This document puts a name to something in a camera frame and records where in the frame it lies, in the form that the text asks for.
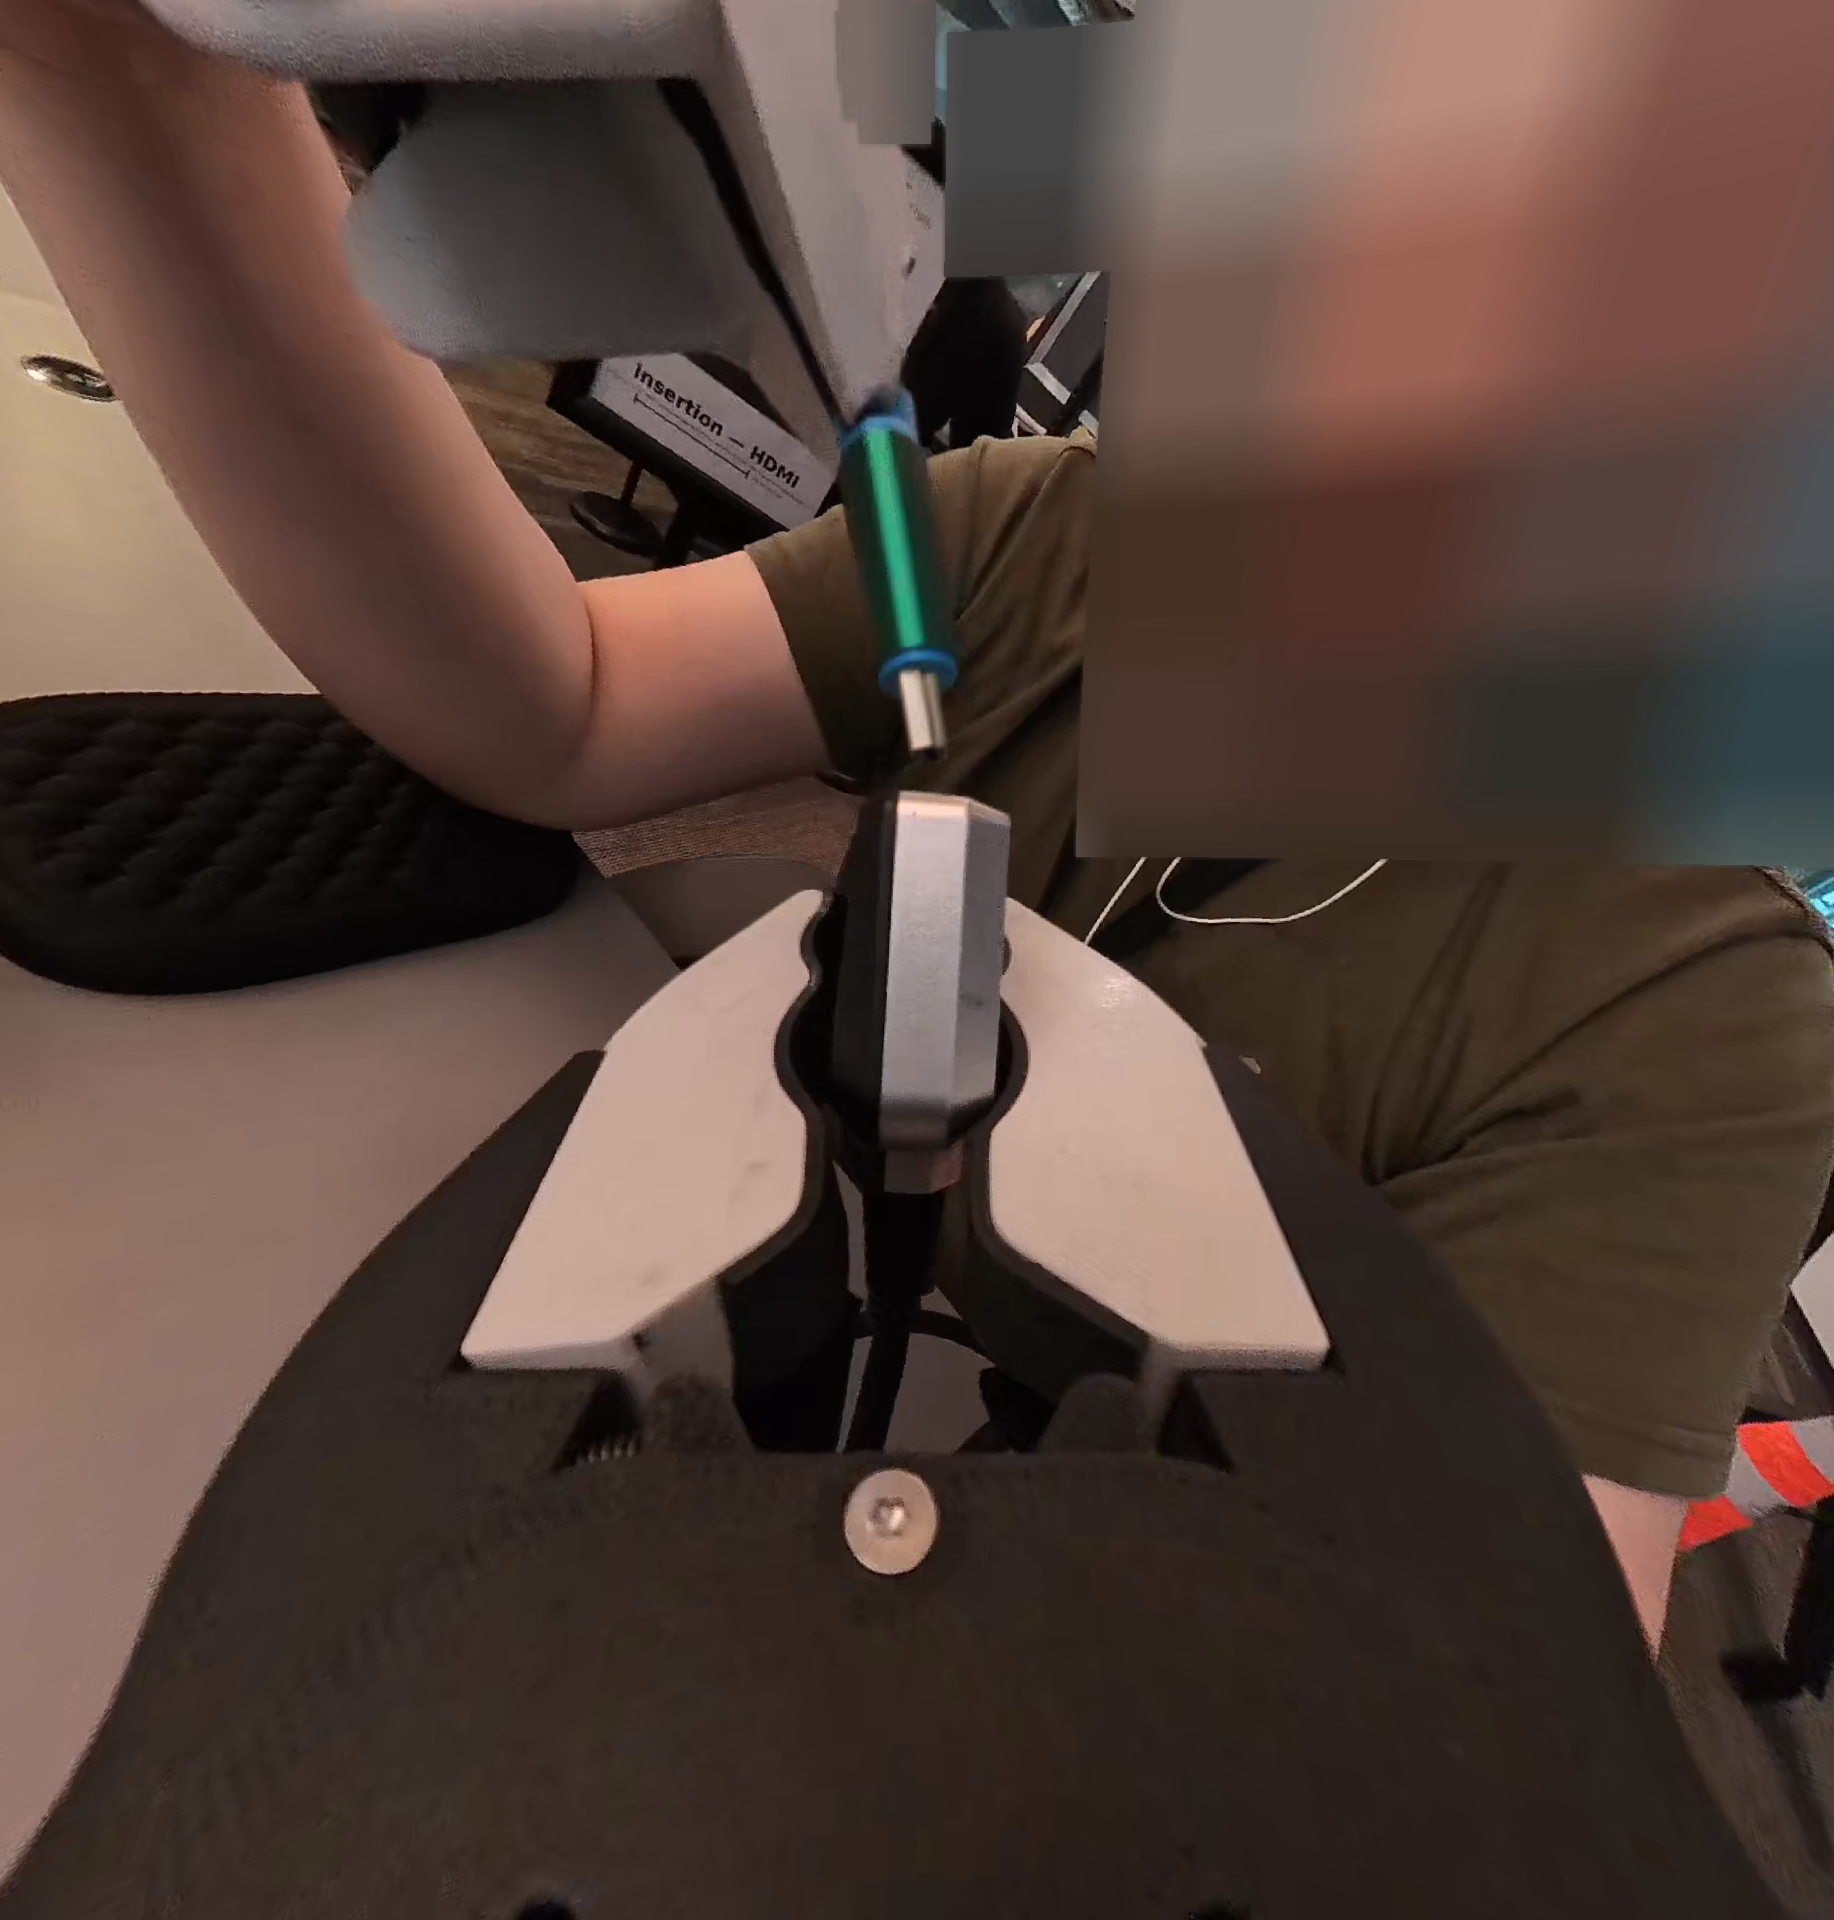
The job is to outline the person's right forearm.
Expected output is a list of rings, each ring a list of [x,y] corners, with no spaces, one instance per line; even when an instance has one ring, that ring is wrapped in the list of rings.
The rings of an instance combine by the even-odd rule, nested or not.
[[[828,771],[753,559],[573,577],[353,289],[298,83],[136,5],[0,5],[0,180],[209,552],[361,733],[561,830]]]

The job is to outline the person's torso olive shirt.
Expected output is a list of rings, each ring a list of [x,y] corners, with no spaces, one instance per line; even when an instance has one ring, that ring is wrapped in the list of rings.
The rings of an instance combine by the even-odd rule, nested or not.
[[[1715,1496],[1834,1167],[1834,946],[1757,867],[1077,851],[1097,460],[931,467],[963,646],[903,770],[846,528],[751,549],[834,767],[1010,814],[1017,901],[1119,958],[1370,1185],[1485,1315],[1585,1476]]]

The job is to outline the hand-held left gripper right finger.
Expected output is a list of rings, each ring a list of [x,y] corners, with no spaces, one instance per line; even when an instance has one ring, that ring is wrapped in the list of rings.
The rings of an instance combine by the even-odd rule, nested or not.
[[[1005,907],[1008,1065],[963,1162],[948,1299],[1041,1405],[1196,1376],[1313,1376],[1334,1339],[1205,1040],[1112,960]]]

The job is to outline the orange grey striped bar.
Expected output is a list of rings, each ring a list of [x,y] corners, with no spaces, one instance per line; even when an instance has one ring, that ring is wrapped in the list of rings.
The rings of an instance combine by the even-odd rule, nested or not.
[[[1806,1513],[1834,1497],[1834,1415],[1739,1427],[1739,1448],[1721,1493],[1697,1501],[1677,1542],[1679,1556],[1732,1539],[1764,1517]]]

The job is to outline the braided HDMI cable green plugs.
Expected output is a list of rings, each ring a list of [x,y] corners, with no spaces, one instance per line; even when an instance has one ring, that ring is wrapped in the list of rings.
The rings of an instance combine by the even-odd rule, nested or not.
[[[961,646],[931,456],[905,387],[876,387],[839,437],[839,489],[876,647],[876,684],[903,714],[911,759],[948,747]]]

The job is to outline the person's left forearm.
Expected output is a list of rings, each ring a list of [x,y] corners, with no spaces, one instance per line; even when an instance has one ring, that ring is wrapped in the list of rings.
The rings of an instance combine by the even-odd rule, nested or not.
[[[1600,1476],[1585,1476],[1584,1490],[1624,1575],[1634,1614],[1656,1666],[1667,1636],[1679,1548],[1690,1502]]]

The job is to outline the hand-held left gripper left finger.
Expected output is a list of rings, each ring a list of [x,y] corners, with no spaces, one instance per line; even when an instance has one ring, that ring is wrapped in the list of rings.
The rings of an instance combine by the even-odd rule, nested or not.
[[[604,1048],[466,1333],[478,1372],[733,1390],[757,1446],[839,1440],[839,1181],[782,1046],[809,1006],[799,891],[650,999]]]

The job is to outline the black padded cushion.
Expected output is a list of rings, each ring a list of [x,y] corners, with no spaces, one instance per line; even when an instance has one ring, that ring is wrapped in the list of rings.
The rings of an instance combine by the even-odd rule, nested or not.
[[[573,835],[432,785],[320,696],[0,703],[0,956],[117,996],[251,991],[533,923]]]

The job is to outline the HDMI switch box with cable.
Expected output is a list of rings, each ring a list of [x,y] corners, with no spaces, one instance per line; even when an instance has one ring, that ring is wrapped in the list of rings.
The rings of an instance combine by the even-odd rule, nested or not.
[[[882,1452],[935,1285],[963,1140],[1001,1068],[1010,820],[963,797],[867,805],[818,928],[818,1087],[864,1203],[868,1352],[848,1452]]]

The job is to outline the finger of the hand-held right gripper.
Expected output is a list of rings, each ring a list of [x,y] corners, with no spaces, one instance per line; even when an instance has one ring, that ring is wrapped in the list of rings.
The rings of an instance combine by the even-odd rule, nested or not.
[[[353,286],[438,363],[782,363],[664,83],[433,83],[345,215]]]
[[[933,125],[931,5],[668,5],[663,105],[700,184],[707,292],[678,352],[737,367],[795,429],[846,427],[905,356],[919,251],[905,147]]]

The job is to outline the white sign on black stand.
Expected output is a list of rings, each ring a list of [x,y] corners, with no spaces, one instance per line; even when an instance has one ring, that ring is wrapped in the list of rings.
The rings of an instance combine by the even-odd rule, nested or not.
[[[839,497],[834,463],[776,420],[722,361],[561,363],[547,403],[629,463],[622,492],[573,496],[573,518],[656,567],[806,525]]]

